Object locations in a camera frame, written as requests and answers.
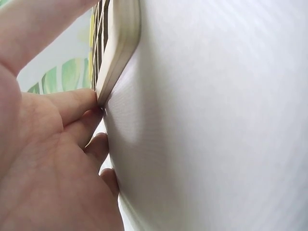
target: white device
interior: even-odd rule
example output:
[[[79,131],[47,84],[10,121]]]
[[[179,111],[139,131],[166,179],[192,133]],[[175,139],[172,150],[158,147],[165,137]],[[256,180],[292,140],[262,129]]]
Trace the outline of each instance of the white device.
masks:
[[[134,53],[140,30],[139,0],[102,0],[93,8],[90,77],[101,107]]]

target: finger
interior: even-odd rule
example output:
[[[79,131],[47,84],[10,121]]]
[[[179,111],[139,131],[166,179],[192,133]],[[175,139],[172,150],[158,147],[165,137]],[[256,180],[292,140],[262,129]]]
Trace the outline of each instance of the finger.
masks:
[[[63,126],[78,120],[87,110],[97,106],[96,93],[90,89],[48,94],[44,97],[58,108]]]
[[[0,64],[15,75],[98,0],[13,0],[0,10]]]
[[[107,184],[115,199],[119,196],[119,185],[116,180],[116,173],[113,169],[106,168],[101,174],[101,178]]]
[[[103,112],[100,108],[89,110],[79,120],[67,125],[64,131],[72,136],[80,148],[84,149],[91,140],[102,117]]]
[[[97,134],[84,151],[91,157],[97,166],[97,171],[99,171],[109,152],[107,135],[105,133]]]

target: green leaf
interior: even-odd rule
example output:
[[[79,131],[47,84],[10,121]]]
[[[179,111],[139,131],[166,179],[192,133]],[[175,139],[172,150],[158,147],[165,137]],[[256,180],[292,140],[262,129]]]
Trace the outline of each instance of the green leaf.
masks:
[[[42,79],[42,87],[44,94],[58,92],[57,89],[57,67],[48,71]]]
[[[35,94],[39,94],[39,84],[37,83],[36,85],[34,85],[33,87],[31,87],[31,88],[29,89],[28,92],[30,92],[30,93],[35,93]]]
[[[84,71],[83,71],[82,87],[91,88],[91,81],[89,78],[89,60],[85,59],[84,62],[85,62],[85,65],[84,65]]]
[[[75,90],[81,77],[83,59],[75,58],[62,65],[62,87],[64,91]]]
[[[0,0],[0,7],[6,4],[9,0]]]

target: skin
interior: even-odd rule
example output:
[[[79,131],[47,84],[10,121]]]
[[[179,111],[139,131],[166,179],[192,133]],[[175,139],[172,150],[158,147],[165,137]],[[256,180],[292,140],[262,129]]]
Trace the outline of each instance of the skin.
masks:
[[[19,71],[96,0],[13,0],[0,9],[0,230],[124,230],[92,90],[21,93]]]

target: white panel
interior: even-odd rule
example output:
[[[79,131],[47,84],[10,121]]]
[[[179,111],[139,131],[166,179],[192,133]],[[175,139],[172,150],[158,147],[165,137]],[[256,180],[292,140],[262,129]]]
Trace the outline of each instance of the white panel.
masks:
[[[308,226],[308,1],[141,0],[106,108],[140,230]]]

